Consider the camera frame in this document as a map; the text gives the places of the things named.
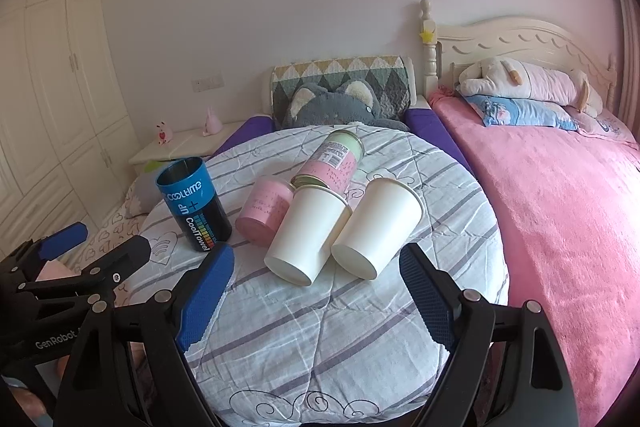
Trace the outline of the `blue cartoon pillow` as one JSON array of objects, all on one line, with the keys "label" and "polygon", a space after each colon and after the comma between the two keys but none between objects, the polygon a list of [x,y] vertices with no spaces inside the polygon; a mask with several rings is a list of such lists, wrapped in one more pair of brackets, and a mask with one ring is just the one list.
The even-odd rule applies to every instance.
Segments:
[{"label": "blue cartoon pillow", "polygon": [[490,95],[465,96],[463,100],[480,116],[485,127],[548,127],[565,131],[578,129],[570,114],[555,103]]}]

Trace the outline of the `white paper cup right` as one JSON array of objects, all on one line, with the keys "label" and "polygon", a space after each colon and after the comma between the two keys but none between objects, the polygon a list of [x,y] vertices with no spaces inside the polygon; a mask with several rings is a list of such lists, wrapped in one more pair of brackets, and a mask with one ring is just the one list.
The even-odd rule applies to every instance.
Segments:
[{"label": "white paper cup right", "polygon": [[423,215],[421,199],[411,187],[395,179],[374,179],[331,246],[332,257],[355,277],[374,280]]}]

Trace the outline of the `pink fluffy blanket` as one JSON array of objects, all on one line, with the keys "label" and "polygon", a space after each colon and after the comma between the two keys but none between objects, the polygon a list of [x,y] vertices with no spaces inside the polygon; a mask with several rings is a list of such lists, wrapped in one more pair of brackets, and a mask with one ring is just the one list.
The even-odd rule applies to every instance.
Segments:
[{"label": "pink fluffy blanket", "polygon": [[449,93],[428,103],[495,210],[510,305],[542,304],[580,425],[597,425],[639,361],[638,146],[555,128],[486,127]]}]

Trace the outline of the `yellow star sticker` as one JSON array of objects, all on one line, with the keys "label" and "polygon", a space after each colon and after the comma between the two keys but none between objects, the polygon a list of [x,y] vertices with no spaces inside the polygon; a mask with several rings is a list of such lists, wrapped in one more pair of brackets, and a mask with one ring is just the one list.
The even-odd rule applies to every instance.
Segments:
[{"label": "yellow star sticker", "polygon": [[423,44],[433,44],[437,41],[434,31],[424,30],[420,32],[420,38]]}]

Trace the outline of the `white paper cup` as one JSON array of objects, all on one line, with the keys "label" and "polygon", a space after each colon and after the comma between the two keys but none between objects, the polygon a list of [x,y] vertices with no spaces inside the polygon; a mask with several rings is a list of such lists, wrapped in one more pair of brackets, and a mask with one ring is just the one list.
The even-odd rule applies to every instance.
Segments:
[{"label": "white paper cup", "polygon": [[331,256],[331,246],[351,215],[344,197],[326,187],[296,188],[265,255],[266,267],[288,283],[310,286]]},{"label": "white paper cup", "polygon": [[374,179],[331,246],[332,257],[355,277],[374,280],[423,215],[421,199],[411,187],[395,179]]}]

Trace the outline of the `cream wooden bed headboard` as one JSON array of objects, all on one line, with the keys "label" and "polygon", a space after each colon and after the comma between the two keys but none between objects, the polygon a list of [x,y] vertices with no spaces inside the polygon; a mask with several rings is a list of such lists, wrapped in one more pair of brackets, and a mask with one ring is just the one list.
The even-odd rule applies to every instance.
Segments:
[{"label": "cream wooden bed headboard", "polygon": [[491,56],[517,58],[540,66],[565,70],[580,69],[589,78],[610,112],[615,108],[617,60],[614,55],[602,63],[584,39],[546,20],[524,16],[496,17],[464,26],[442,25],[432,17],[432,6],[420,1],[421,27],[431,36],[424,43],[424,96],[440,87],[451,89],[460,72]]}]

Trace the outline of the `cream white wardrobe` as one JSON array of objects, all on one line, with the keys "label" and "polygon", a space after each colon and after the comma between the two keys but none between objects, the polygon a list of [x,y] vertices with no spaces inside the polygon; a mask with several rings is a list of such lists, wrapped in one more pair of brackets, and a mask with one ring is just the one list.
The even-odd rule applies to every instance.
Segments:
[{"label": "cream white wardrobe", "polygon": [[140,148],[102,0],[1,0],[1,252],[75,221],[101,228]]}]

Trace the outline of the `quilted diamond pattern headboard cover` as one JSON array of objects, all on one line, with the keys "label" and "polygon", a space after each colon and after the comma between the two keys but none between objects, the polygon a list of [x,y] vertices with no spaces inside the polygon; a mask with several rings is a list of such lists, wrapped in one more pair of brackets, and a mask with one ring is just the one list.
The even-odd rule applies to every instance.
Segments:
[{"label": "quilted diamond pattern headboard cover", "polygon": [[262,107],[280,129],[295,91],[304,83],[335,91],[349,80],[365,81],[372,88],[383,117],[401,118],[410,106],[418,103],[411,58],[375,55],[274,66],[262,89]]}]

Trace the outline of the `small pink cup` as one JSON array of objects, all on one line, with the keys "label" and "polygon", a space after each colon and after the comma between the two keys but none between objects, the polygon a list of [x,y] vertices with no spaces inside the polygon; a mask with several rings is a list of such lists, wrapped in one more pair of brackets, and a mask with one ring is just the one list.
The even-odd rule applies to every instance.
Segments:
[{"label": "small pink cup", "polygon": [[254,183],[235,220],[244,239],[259,247],[269,247],[293,200],[294,187],[275,176],[261,176]]}]

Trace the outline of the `white pink plush toy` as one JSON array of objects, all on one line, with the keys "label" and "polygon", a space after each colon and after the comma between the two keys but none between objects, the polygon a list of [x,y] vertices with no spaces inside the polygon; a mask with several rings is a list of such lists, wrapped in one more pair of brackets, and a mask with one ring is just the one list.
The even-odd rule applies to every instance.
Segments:
[{"label": "white pink plush toy", "polygon": [[600,94],[582,70],[562,72],[510,57],[489,57],[472,64],[459,75],[457,87],[465,96],[481,94],[552,102],[573,107],[593,118],[604,109]]}]

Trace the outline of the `heart pattern bed sheet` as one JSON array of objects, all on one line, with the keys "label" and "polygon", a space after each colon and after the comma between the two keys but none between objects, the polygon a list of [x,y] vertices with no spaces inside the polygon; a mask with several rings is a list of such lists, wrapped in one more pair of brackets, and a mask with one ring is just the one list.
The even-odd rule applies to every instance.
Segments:
[{"label": "heart pattern bed sheet", "polygon": [[101,258],[119,244],[124,243],[129,237],[140,232],[142,223],[150,210],[142,204],[142,197],[138,195],[142,187],[142,174],[134,180],[128,188],[124,202],[110,217],[108,217],[99,230],[90,232],[88,239],[71,254],[62,257],[62,263],[70,271],[79,273],[91,262]]}]

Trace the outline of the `pink green cylindrical can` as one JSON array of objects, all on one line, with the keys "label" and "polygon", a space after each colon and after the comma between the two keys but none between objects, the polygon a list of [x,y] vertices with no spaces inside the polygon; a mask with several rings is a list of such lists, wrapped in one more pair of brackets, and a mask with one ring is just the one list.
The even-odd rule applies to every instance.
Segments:
[{"label": "pink green cylindrical can", "polygon": [[319,185],[344,195],[363,158],[364,146],[349,130],[331,132],[291,179],[295,188]]}]

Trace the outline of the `white paper cup left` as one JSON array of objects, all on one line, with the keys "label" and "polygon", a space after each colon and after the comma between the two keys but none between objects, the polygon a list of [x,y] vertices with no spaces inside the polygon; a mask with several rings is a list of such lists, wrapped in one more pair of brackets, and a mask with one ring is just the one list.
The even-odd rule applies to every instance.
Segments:
[{"label": "white paper cup left", "polygon": [[344,197],[326,187],[296,188],[265,255],[266,267],[288,283],[310,286],[331,256],[331,246],[351,215]]}]

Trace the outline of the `blue black metal cup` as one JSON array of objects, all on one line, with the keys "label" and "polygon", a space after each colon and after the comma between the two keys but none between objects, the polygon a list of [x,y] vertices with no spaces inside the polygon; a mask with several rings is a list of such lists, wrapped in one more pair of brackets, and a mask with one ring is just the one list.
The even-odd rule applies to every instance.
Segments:
[{"label": "blue black metal cup", "polygon": [[156,178],[166,205],[196,251],[227,242],[232,226],[201,157],[176,160]]}]

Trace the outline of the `pink curtain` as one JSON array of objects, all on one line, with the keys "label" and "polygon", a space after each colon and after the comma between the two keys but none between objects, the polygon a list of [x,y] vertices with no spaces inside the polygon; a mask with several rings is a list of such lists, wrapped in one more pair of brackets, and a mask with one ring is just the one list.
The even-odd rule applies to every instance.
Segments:
[{"label": "pink curtain", "polygon": [[639,1],[618,1],[623,47],[612,106],[616,116],[639,139]]}]

